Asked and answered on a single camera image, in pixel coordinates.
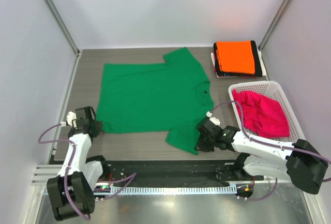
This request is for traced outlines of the green t-shirt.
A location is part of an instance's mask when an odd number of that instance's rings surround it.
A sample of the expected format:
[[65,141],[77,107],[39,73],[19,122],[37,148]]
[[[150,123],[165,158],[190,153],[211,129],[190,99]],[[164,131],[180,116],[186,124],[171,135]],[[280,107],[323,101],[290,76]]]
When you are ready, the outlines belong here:
[[166,131],[166,142],[197,154],[196,126],[213,106],[210,80],[188,48],[159,64],[105,64],[96,119],[106,133]]

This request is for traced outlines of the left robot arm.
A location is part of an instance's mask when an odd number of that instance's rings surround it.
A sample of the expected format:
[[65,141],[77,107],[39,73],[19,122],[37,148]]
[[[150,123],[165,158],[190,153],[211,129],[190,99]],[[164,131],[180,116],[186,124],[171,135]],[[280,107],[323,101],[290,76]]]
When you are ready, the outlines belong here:
[[66,124],[71,127],[68,151],[57,176],[47,181],[47,192],[55,220],[75,217],[90,220],[95,209],[96,183],[105,182],[110,176],[110,169],[102,164],[103,156],[87,157],[93,138],[101,132],[102,122],[96,120],[93,107],[88,106],[69,112]]

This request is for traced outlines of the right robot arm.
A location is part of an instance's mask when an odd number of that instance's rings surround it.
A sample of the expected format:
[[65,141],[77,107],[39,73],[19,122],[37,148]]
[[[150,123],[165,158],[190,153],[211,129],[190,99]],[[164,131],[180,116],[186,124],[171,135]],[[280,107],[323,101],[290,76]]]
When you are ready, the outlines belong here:
[[232,166],[235,179],[273,177],[291,182],[306,193],[319,193],[328,162],[308,141],[280,142],[250,135],[233,126],[221,128],[219,119],[212,116],[204,117],[196,129],[200,133],[197,151],[212,152],[219,148],[239,153]]

